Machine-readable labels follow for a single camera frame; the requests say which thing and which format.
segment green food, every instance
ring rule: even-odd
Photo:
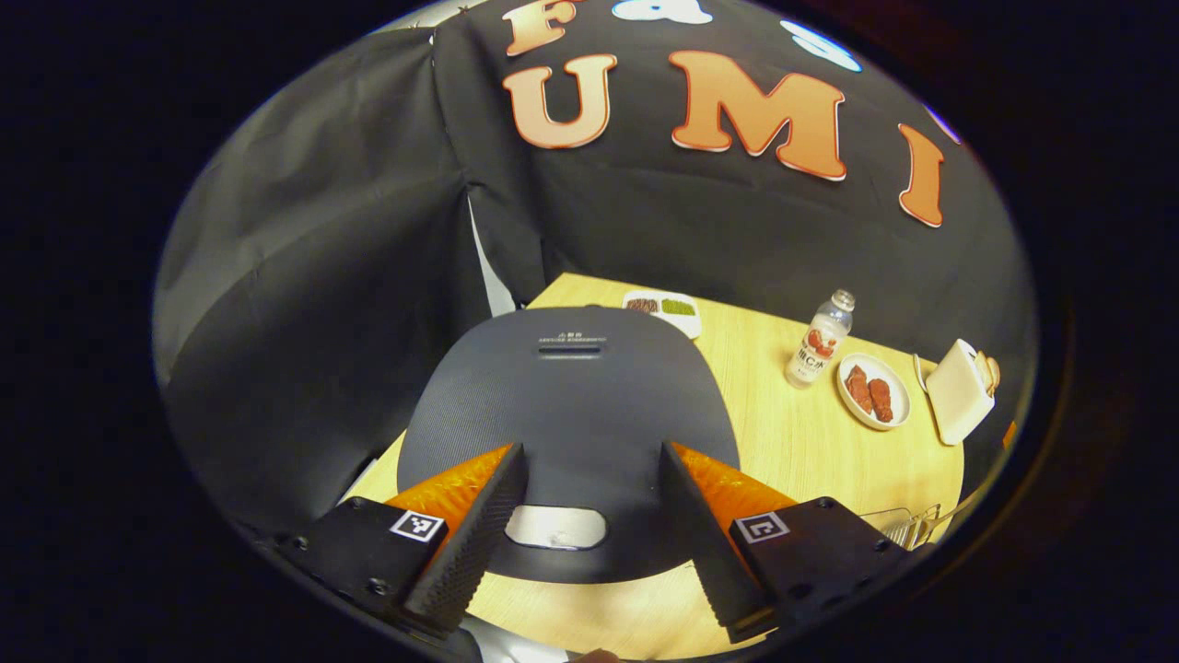
[[[676,300],[664,300],[663,301],[664,313],[676,313],[679,315],[696,315],[696,309],[692,304],[679,302]]]

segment plastic bottle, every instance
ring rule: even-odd
[[[786,380],[791,385],[805,389],[818,380],[823,369],[835,359],[839,343],[851,332],[854,308],[856,298],[847,290],[836,290],[830,301],[818,307],[803,336],[802,347],[786,366]]]

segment bottle cap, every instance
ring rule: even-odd
[[[850,313],[856,308],[856,297],[851,293],[839,289],[831,295],[831,303]]]

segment table surface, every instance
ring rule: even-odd
[[[646,289],[564,274],[529,308],[620,307]],[[798,501],[830,495],[856,513],[935,504],[946,513],[962,488],[962,447],[938,441],[913,355],[849,336],[838,360],[868,353],[887,362],[909,390],[909,420],[874,431],[844,406],[835,367],[809,389],[784,376],[806,323],[696,297],[704,332],[696,346],[712,369],[732,419],[740,468]],[[922,361],[928,375],[934,363]],[[347,497],[384,501],[397,493],[402,433]],[[942,524],[936,540],[944,532]],[[595,585],[539,583],[485,573],[468,612],[529,639],[567,649],[602,648],[631,659],[685,658],[749,646],[729,643],[692,563],[639,580]]]

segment white plate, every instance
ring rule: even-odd
[[[854,366],[863,369],[869,382],[880,379],[888,383],[888,390],[893,398],[893,421],[885,424],[876,419],[871,414],[859,409],[856,401],[851,399],[847,381]],[[904,382],[901,381],[901,378],[883,361],[863,353],[850,354],[839,361],[839,369],[835,372],[835,380],[838,382],[837,388],[839,389],[839,396],[843,399],[843,405],[848,406],[851,414],[864,426],[876,428],[877,431],[891,431],[909,420],[909,389],[904,388]]]
[[[700,333],[704,332],[704,326],[700,323],[700,307],[696,303],[696,300],[689,297],[687,295],[680,295],[679,293],[666,293],[664,290],[631,290],[623,297],[623,308],[631,300],[654,300],[659,303],[658,310],[651,315],[658,317],[659,320],[666,321],[676,326],[677,329],[687,335],[689,339],[698,339]],[[684,302],[692,307],[696,311],[694,315],[683,315],[678,313],[664,313],[663,301],[673,300],[677,302]]]

